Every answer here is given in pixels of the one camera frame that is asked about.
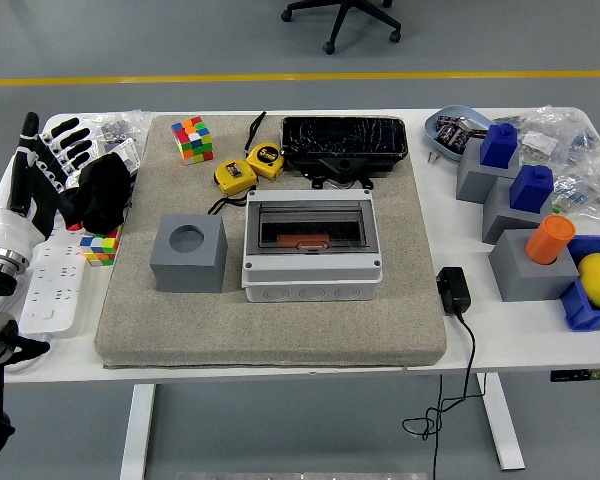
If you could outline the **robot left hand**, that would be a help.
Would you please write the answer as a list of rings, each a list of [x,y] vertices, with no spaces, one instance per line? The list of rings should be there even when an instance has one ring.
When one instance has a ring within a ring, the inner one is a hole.
[[[26,114],[16,150],[0,181],[0,249],[29,258],[54,228],[70,174],[92,160],[91,130],[71,117],[40,132]]]

